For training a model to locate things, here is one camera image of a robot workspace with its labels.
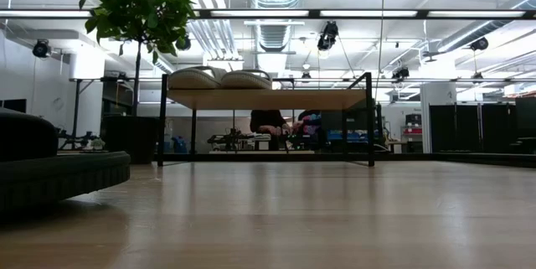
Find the black slide sandal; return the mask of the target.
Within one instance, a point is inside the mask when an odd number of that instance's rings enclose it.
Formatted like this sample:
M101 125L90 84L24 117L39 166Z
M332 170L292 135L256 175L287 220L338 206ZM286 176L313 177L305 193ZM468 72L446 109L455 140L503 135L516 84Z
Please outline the black slide sandal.
M0 107L0 214L52 204L126 182L125 152L58 154L52 123Z

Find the black wall monitor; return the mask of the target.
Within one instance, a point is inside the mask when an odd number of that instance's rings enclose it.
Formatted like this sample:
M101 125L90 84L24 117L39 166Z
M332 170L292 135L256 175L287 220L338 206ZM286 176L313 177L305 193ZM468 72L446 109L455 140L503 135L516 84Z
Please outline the black wall monitor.
M26 99L0 100L0 113L4 112L27 112Z

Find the black overhead frame beam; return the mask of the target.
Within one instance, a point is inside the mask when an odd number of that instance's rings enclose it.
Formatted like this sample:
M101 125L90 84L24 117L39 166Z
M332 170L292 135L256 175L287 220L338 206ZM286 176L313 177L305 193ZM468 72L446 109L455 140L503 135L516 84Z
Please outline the black overhead frame beam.
M0 18L87 19L90 10L0 9ZM533 10L195 9L195 19L536 20Z

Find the black and red equipment stack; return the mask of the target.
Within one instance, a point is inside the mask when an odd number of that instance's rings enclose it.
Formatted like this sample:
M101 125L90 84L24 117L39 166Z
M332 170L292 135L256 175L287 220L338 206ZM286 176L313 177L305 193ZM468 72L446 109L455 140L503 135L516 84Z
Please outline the black and red equipment stack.
M401 136L406 142L408 153L422 153L422 130L421 114L414 113L405 116L405 125L402 127Z

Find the person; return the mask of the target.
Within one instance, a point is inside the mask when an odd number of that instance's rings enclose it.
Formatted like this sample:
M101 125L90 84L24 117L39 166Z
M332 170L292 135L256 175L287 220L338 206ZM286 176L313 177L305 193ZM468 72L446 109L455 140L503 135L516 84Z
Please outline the person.
M278 151L280 137L291 131L279 110L252 110L250 113L250 130L271 135L271 140L269 141L270 151Z
M319 110L305 110L293 123L292 130L301 137L309 136L306 145L311 150L318 150L323 144L322 113Z

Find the dark partition panels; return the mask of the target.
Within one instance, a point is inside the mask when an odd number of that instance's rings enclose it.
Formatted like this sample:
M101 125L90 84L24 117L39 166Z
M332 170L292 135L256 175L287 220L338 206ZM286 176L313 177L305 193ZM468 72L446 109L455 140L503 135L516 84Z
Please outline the dark partition panels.
M517 139L509 103L429 106L433 153L509 153Z

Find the grey slide sandal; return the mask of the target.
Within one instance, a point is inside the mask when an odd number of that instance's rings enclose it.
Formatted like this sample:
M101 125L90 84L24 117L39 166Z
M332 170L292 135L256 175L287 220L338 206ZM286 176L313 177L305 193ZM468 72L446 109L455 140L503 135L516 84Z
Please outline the grey slide sandal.
M271 90L272 78L263 70L236 70L221 78L223 89Z
M212 66L194 66L174 71L168 77L170 90L212 90L221 86L226 70Z

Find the black desk monitor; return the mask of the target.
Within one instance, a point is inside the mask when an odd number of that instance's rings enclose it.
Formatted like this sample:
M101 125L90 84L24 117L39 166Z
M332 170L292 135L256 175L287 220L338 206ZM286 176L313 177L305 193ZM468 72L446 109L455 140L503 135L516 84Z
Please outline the black desk monitor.
M325 148L330 153L368 151L368 113L365 110L322 111Z

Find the green leafy plant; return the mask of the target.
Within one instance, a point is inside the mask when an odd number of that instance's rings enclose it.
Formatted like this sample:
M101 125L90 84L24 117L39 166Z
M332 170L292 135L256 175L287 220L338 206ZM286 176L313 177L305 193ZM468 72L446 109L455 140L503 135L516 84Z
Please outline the green leafy plant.
M79 0L83 8L89 0ZM135 80L131 113L137 115L142 50L157 62L160 54L175 55L187 37L188 21L195 17L196 0L94 0L85 22L88 34L97 41L114 39L123 54L126 43L137 46Z

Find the black cabinet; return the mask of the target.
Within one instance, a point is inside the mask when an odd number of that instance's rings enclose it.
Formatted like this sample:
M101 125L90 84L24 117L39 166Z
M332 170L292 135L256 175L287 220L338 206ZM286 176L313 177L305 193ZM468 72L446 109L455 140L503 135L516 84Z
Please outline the black cabinet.
M516 99L517 136L523 150L536 154L536 97Z

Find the black plant pot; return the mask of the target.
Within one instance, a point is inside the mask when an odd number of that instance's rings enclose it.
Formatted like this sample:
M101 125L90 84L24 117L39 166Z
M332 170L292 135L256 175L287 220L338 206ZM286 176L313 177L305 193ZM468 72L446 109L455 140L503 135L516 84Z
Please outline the black plant pot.
M145 116L105 116L101 137L110 152L126 152L132 164L153 160L157 144L158 119Z

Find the black rail behind table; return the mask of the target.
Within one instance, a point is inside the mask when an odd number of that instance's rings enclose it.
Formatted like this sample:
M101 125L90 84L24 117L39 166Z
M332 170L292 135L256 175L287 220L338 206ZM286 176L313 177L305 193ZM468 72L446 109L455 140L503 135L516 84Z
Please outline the black rail behind table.
M360 162L367 164L364 153L213 153L213 154L164 154L163 162ZM476 163L507 167L536 168L536 155L506 153L406 153L374 154L375 162L437 161Z

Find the wooden shelf with black frame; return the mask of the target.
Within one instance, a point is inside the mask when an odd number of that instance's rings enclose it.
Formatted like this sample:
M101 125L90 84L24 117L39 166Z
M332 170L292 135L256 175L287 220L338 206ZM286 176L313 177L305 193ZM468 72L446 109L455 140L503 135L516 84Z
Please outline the wooden shelf with black frame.
M161 97L159 103L159 129L157 142L157 164L163 165L164 129L166 125L167 101L174 101L192 111L191 155L195 155L197 111L220 110L295 110L312 109L324 111L342 111L365 102L368 113L368 166L373 167L374 155L374 112L372 94L372 75L363 73L344 90L170 90L168 75L162 76Z

